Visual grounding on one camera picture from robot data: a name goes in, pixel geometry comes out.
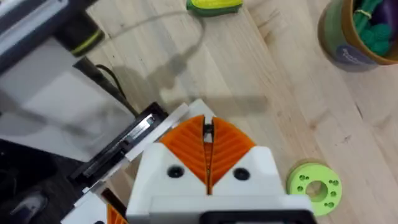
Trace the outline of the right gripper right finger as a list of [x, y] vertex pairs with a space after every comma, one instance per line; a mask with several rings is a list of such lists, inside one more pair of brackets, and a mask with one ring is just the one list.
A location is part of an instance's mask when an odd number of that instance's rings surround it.
[[212, 196], [281, 196], [282, 181], [271, 150], [258, 146], [231, 123], [212, 119], [213, 142], [208, 165]]

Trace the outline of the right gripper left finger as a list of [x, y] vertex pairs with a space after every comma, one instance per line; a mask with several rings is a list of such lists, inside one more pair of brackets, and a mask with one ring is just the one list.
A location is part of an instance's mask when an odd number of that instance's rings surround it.
[[128, 217], [211, 211], [203, 147], [205, 117], [190, 118], [144, 149]]

